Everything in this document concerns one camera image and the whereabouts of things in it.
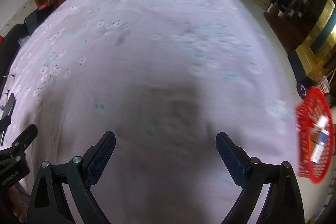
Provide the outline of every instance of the silver bolt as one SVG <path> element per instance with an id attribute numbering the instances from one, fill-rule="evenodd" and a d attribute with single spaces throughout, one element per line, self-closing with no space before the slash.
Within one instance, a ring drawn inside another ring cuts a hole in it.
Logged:
<path id="1" fill-rule="evenodd" d="M 252 158 L 251 158 L 251 162 L 252 162 L 253 164 L 258 164 L 258 163 L 260 162 L 260 160 L 259 160 L 258 158 L 256 158 L 256 157 L 252 157 Z"/>
<path id="2" fill-rule="evenodd" d="M 72 162 L 75 163 L 75 164 L 77 164 L 77 163 L 79 163 L 81 160 L 82 160 L 82 158 L 79 157 L 79 156 L 77 156 L 77 157 L 74 157 L 74 158 L 72 159 Z"/>
<path id="3" fill-rule="evenodd" d="M 42 168 L 46 168 L 46 167 L 48 167 L 48 165 L 49 165 L 49 162 L 47 162 L 47 161 L 45 161 L 41 164 Z"/>
<path id="4" fill-rule="evenodd" d="M 286 167 L 286 168 L 290 168 L 290 167 L 291 167 L 291 164 L 290 164 L 288 161 L 284 161 L 284 162 L 283 162 L 283 165 L 284 165 L 284 167 Z"/>

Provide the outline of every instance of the tiled floor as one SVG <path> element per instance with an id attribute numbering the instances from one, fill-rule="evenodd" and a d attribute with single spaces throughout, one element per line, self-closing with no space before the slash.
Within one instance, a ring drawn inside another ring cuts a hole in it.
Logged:
<path id="1" fill-rule="evenodd" d="M 288 61 L 285 49 L 283 48 L 277 36 L 274 34 L 271 27 L 268 25 L 266 19 L 264 18 L 263 15 L 264 10 L 254 3 L 255 0 L 240 0 L 240 1 L 246 6 L 248 10 L 250 10 L 251 14 L 259 22 L 261 27 L 264 29 L 268 39 L 274 46 L 274 50 L 278 55 L 281 65 L 283 66 L 283 69 L 285 71 L 288 84 L 292 92 L 293 103 L 295 106 L 297 106 L 302 102 L 302 100 L 296 91 L 296 80 L 294 77 L 293 70 Z M 310 180 L 307 178 L 297 177 L 301 191 L 306 222 L 320 211 L 323 203 L 325 202 L 328 184 L 331 181 L 331 175 L 332 175 L 331 170 L 332 168 L 330 167 L 325 180 L 317 185 L 311 183 Z"/>

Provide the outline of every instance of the bed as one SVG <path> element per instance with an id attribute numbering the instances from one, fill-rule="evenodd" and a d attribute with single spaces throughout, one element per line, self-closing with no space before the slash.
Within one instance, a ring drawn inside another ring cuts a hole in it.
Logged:
<path id="1" fill-rule="evenodd" d="M 28 191 L 43 161 L 68 162 L 115 133 L 91 188 L 111 223 L 221 223 L 241 188 L 216 151 L 218 132 L 249 156 L 298 170 L 284 72 L 238 0 L 67 0 L 10 73 L 17 103 L 4 147 L 30 123 L 39 130 Z"/>

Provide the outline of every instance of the plastic bag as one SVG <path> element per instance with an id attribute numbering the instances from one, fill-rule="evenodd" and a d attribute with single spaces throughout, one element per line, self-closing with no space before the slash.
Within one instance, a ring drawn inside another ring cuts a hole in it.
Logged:
<path id="1" fill-rule="evenodd" d="M 20 38 L 19 39 L 20 47 L 22 47 L 28 41 L 29 38 L 30 38 L 30 36 L 27 36 L 27 37 L 24 37 L 24 38 Z"/>

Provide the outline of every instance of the red basket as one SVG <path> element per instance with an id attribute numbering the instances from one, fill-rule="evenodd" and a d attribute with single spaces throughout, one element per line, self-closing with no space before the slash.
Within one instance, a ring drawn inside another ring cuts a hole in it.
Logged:
<path id="1" fill-rule="evenodd" d="M 301 146 L 299 176 L 310 178 L 313 183 L 317 184 L 324 179 L 328 172 L 334 153 L 335 133 L 332 125 L 329 104 L 320 90 L 317 88 L 310 88 L 305 101 L 296 109 L 296 114 Z M 320 161 L 317 164 L 313 164 L 310 160 L 312 153 L 312 151 L 310 151 L 310 131 L 313 123 L 316 123 L 321 115 L 330 119 L 330 122 L 325 127 L 326 130 L 330 132 L 330 135 L 325 144 Z"/>

